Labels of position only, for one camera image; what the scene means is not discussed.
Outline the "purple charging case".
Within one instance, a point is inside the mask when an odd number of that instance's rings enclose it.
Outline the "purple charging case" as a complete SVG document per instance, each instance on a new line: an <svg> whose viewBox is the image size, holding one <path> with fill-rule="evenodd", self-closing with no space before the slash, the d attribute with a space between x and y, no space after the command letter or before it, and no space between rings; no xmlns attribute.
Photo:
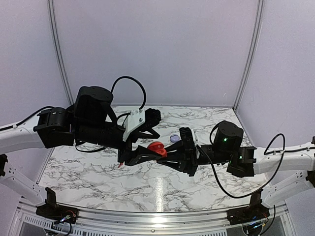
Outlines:
<svg viewBox="0 0 315 236"><path fill-rule="evenodd" d="M170 136L170 142L172 142L172 143L176 143L176 142L178 142L178 141L180 141L180 140L181 140L181 138L180 138L180 136L177 135L177 134L172 134L172 135Z"/></svg>

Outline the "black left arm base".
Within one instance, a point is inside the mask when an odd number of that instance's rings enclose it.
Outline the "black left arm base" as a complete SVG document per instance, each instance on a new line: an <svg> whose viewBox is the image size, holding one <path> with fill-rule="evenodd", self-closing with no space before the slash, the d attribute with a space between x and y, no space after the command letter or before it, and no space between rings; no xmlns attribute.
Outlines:
<svg viewBox="0 0 315 236"><path fill-rule="evenodd" d="M53 219L58 223L76 223L78 208L58 204L56 193L48 187L45 188L45 194L44 203L36 207L37 215Z"/></svg>

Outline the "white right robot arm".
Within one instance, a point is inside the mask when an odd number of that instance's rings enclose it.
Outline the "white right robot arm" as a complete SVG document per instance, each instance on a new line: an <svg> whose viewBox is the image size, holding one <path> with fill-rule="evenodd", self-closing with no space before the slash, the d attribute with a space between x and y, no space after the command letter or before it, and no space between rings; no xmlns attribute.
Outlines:
<svg viewBox="0 0 315 236"><path fill-rule="evenodd" d="M303 191L315 187L315 143L281 148L242 147L244 131L237 125L221 121L209 145L199 145L195 133L180 128L181 141L167 147L167 155L157 163L193 176L200 165L227 164L227 172L235 177L253 177L272 172L293 170L294 174L271 185L271 180L249 194L251 204L244 209L248 220L255 220L263 206L270 208Z"/></svg>

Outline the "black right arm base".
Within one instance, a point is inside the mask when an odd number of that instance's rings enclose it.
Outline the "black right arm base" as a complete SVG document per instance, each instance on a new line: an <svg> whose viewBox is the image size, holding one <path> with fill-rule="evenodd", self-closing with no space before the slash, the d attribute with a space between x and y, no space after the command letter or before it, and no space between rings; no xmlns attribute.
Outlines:
<svg viewBox="0 0 315 236"><path fill-rule="evenodd" d="M248 206L233 208L227 211L227 220L230 225L244 224L251 221L260 220L270 216L269 208L262 204L261 192L251 195Z"/></svg>

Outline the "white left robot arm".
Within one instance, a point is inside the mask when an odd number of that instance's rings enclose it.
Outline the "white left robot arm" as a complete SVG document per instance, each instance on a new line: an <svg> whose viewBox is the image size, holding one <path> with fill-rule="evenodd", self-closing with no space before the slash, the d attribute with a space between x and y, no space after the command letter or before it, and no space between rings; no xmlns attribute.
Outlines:
<svg viewBox="0 0 315 236"><path fill-rule="evenodd" d="M90 143L114 148L118 161L132 166L162 155L145 147L132 149L138 139L156 139L154 127L160 122L160 111L139 108L126 115L126 122L118 125L112 109L113 92L105 88L83 86L76 101L68 108L44 107L21 122L0 129L0 181L28 199L52 219L62 215L56 194L37 185L9 164L7 155L29 148L55 148Z"/></svg>

